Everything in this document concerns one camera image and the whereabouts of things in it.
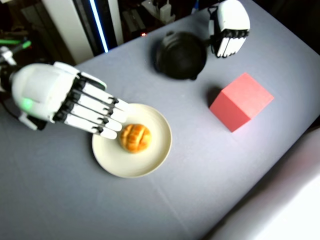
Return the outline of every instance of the table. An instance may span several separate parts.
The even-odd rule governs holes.
[[[251,0],[239,53],[211,53],[196,81],[158,74],[152,49],[168,31],[208,38],[206,10],[78,68],[108,92],[158,109],[172,149],[152,174],[123,179],[95,161],[91,136],[63,124],[31,131],[0,108],[0,239],[198,240],[278,161],[320,114],[320,56]],[[247,72],[275,99],[230,133],[208,96]]]

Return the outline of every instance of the red cube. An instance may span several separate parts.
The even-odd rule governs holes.
[[[274,97],[244,73],[226,86],[210,106],[210,111],[234,132],[254,118]]]

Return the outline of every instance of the golden brown bread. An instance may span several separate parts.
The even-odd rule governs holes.
[[[124,149],[136,154],[149,147],[151,138],[151,132],[146,126],[142,124],[129,124],[120,135],[120,143]]]

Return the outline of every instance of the black skillet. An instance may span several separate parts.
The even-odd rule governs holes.
[[[178,80],[196,80],[206,61],[205,43],[189,32],[167,33],[156,53],[158,70]]]

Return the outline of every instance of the beige plate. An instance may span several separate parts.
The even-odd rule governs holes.
[[[156,170],[167,158],[172,133],[165,117],[156,109],[138,103],[130,104],[126,123],[143,124],[152,134],[150,146],[140,153],[129,153],[119,140],[110,140],[99,135],[92,137],[92,149],[98,163],[109,173],[122,178],[137,178]]]

